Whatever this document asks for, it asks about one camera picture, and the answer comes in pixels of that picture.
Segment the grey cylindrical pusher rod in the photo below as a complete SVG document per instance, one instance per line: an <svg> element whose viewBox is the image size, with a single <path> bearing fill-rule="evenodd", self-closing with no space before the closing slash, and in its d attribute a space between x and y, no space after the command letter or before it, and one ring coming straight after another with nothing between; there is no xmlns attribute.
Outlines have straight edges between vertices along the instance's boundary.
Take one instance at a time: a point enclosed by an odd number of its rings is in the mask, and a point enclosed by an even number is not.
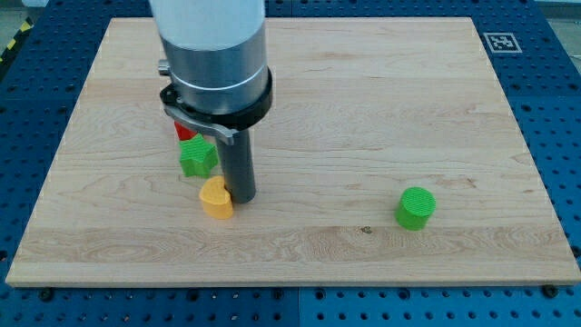
<svg viewBox="0 0 581 327"><path fill-rule="evenodd" d="M249 131L236 133L233 141L233 145L216 142L224 184L234 203L248 203L256 194Z"/></svg>

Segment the black clamp ring with lever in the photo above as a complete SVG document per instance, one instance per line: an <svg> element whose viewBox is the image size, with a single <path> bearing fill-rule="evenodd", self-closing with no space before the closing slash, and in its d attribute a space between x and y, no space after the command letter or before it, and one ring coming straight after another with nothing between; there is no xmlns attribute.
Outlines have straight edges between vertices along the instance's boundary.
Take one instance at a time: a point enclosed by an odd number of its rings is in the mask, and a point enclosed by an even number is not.
<svg viewBox="0 0 581 327"><path fill-rule="evenodd" d="M235 136L257 124L271 109L273 100L273 77L267 67L268 82L256 102L232 114L206 114L186 104L174 84L160 92L164 112L181 126L217 138L227 145L234 145Z"/></svg>

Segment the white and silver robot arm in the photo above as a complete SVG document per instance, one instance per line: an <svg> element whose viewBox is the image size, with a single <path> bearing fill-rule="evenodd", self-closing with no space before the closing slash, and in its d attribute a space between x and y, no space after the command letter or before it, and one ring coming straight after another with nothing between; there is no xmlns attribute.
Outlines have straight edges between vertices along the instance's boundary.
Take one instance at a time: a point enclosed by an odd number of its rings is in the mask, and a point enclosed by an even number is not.
<svg viewBox="0 0 581 327"><path fill-rule="evenodd" d="M226 190L256 194L249 130L273 100L262 0L150 0L165 54L160 93L174 122L215 139Z"/></svg>

